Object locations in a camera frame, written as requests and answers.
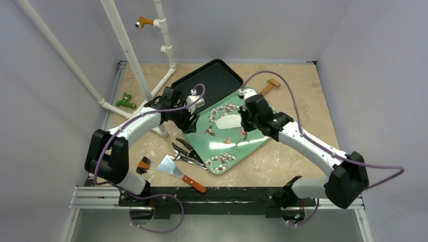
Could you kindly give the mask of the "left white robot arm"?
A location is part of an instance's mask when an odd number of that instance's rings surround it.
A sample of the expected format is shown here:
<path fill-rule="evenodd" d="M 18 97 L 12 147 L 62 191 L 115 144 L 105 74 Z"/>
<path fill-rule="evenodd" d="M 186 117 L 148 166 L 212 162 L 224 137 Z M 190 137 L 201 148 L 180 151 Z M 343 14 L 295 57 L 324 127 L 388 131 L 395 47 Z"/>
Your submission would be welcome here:
<path fill-rule="evenodd" d="M 204 106 L 206 88 L 197 84 L 184 94 L 172 87 L 166 87 L 162 95 L 144 104 L 132 118 L 108 131 L 98 129 L 92 134 L 84 169 L 105 183 L 131 192 L 131 200 L 137 206 L 145 206 L 150 201 L 148 182 L 138 177 L 129 165 L 129 149 L 152 129 L 165 122 L 173 122 L 183 133 L 196 132 L 199 115 L 195 112 Z"/>

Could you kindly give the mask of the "green floral tray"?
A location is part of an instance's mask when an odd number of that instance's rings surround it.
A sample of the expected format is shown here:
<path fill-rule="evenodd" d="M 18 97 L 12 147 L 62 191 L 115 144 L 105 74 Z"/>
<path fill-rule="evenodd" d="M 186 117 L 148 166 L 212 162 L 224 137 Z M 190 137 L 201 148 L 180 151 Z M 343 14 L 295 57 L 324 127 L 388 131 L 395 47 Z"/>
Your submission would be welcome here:
<path fill-rule="evenodd" d="M 222 174 L 270 140 L 261 131 L 244 132 L 242 127 L 220 130 L 216 121 L 226 115 L 239 114 L 244 104 L 234 92 L 199 113 L 197 132 L 185 137 L 213 174 Z"/>

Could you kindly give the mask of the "wooden dough roller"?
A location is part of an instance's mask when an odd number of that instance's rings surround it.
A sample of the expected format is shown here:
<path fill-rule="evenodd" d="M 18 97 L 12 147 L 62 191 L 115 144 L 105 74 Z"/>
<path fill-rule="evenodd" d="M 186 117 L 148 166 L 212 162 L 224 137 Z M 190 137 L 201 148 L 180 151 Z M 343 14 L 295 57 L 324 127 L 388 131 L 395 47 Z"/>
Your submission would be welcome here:
<path fill-rule="evenodd" d="M 274 78 L 270 78 L 267 81 L 268 85 L 260 91 L 260 95 L 265 96 L 272 89 L 278 89 L 281 86 L 281 83 Z"/>

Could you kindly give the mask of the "black plastic tray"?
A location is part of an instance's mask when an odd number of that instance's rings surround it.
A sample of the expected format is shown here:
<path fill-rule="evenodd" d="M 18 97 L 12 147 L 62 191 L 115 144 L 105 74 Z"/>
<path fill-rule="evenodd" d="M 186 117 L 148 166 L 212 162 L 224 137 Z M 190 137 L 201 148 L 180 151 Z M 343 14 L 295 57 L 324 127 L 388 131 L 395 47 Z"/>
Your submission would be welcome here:
<path fill-rule="evenodd" d="M 171 87 L 179 90 L 183 96 L 188 96 L 196 84 L 205 86 L 205 105 L 196 110 L 202 112 L 240 88 L 243 79 L 222 59 L 217 58 L 173 82 Z"/>

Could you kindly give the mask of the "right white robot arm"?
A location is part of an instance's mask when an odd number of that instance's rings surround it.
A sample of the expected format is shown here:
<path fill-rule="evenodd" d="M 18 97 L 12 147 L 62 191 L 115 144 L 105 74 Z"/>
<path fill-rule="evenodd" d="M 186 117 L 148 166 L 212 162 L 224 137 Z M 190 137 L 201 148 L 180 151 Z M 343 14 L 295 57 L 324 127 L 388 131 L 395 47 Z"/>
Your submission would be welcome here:
<path fill-rule="evenodd" d="M 329 199 L 339 208 L 348 208 L 369 185 L 363 157 L 347 154 L 319 140 L 299 127 L 283 112 L 274 112 L 265 98 L 246 89 L 238 96 L 244 101 L 238 112 L 244 131 L 259 130 L 266 137 L 299 152 L 324 174 L 321 178 L 296 176 L 283 187 L 283 207 L 306 198 Z"/>

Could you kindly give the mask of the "white dough ball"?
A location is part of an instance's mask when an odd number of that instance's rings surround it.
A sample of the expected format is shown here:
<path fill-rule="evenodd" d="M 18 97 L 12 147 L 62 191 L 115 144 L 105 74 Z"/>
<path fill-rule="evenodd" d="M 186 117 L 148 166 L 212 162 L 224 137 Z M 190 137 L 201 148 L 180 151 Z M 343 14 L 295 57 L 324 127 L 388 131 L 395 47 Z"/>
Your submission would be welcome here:
<path fill-rule="evenodd" d="M 241 116 L 238 114 L 223 116 L 216 121 L 216 126 L 220 130 L 239 128 L 241 127 Z"/>

